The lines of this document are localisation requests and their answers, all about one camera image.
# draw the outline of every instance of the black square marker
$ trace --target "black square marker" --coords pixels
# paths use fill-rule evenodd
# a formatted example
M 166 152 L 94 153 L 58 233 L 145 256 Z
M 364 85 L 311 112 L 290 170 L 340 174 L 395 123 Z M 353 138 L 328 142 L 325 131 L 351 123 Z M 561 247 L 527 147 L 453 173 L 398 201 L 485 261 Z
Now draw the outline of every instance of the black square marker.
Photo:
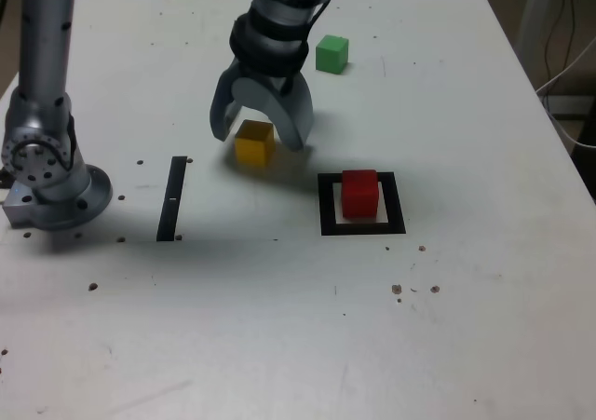
M 320 173 L 318 175 L 318 205 L 322 236 L 381 236 L 406 233 L 395 175 L 393 172 L 382 172 L 377 173 L 377 176 L 383 188 L 387 223 L 338 224 L 335 220 L 333 185 L 342 182 L 342 174 Z

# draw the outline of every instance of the table surface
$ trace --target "table surface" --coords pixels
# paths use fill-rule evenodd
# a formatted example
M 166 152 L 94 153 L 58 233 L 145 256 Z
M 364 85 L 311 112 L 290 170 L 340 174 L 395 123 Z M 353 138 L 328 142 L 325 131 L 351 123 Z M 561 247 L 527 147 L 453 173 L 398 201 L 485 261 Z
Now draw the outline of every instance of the table surface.
M 596 210 L 488 2 L 333 0 L 311 43 L 351 64 L 308 59 L 309 148 L 261 175 L 208 120 L 249 3 L 76 0 L 79 143 L 126 199 L 0 217 L 0 417 L 594 418 Z M 173 156 L 183 241 L 155 243 Z M 395 172 L 406 235 L 320 236 L 344 169 Z

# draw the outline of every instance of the metal robot arm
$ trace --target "metal robot arm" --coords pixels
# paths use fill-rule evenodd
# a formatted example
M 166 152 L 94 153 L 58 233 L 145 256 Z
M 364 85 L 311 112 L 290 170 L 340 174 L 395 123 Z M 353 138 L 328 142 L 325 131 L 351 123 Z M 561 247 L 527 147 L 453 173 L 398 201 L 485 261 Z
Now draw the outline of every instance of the metal robot arm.
M 23 0 L 19 85 L 1 154 L 16 178 L 4 203 L 14 227 L 76 226 L 112 197 L 107 175 L 83 161 L 65 91 L 74 1 Z
M 300 73 L 307 37 L 331 0 L 252 0 L 230 37 L 235 54 L 211 105 L 213 135 L 224 141 L 241 106 L 265 113 L 291 150 L 301 150 L 313 125 L 310 91 Z M 317 6 L 322 5 L 318 13 Z

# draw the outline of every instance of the cube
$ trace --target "cube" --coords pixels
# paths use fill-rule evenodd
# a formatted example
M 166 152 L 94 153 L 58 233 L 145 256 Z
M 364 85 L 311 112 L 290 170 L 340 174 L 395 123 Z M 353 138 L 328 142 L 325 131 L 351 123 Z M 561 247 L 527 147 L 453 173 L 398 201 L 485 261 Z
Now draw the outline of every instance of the cube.
M 317 46 L 317 70 L 341 74 L 347 65 L 349 44 L 347 38 L 326 35 Z
M 252 167 L 267 167 L 276 150 L 273 125 L 245 120 L 234 139 L 236 160 Z
M 375 170 L 342 173 L 342 213 L 346 219 L 375 218 L 379 207 L 379 179 Z

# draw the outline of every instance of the red cube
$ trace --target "red cube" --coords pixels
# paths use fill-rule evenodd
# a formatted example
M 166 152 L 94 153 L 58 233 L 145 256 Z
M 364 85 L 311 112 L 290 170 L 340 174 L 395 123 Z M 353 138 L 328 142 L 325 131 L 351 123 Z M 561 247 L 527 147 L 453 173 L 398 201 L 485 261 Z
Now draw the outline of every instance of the red cube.
M 379 179 L 376 170 L 348 170 L 342 173 L 344 218 L 375 218 L 379 207 Z

